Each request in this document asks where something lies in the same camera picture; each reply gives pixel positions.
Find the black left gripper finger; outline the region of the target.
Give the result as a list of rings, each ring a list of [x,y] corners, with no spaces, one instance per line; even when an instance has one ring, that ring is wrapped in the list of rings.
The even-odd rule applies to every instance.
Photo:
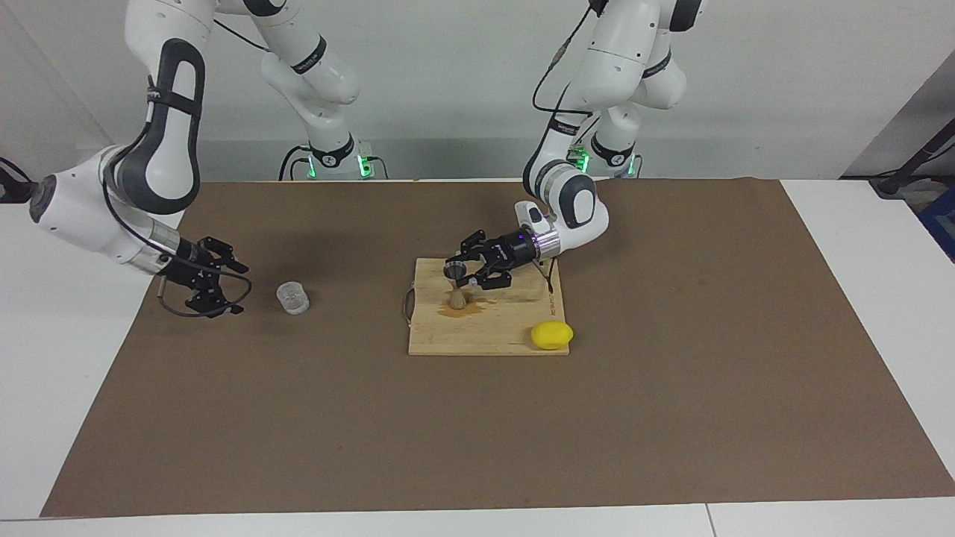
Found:
[[[457,288],[477,286],[483,290],[505,289],[512,284],[511,270],[508,268],[484,268],[474,273],[467,273],[466,266],[457,266]]]
[[[461,243],[456,255],[445,261],[445,269],[450,271],[488,271],[485,260],[487,237],[484,231],[475,231]]]

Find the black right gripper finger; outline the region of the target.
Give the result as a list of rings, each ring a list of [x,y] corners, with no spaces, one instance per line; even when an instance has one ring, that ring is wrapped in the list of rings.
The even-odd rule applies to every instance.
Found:
[[[229,271],[234,271],[235,273],[246,273],[249,271],[248,266],[242,264],[235,258],[234,248],[227,242],[206,236],[198,242],[198,247],[209,258],[210,265],[215,266],[215,268],[224,266],[229,269]]]
[[[242,305],[226,299],[219,288],[195,289],[184,305],[191,310],[189,315],[201,318],[215,318],[225,313],[241,314],[245,310]]]

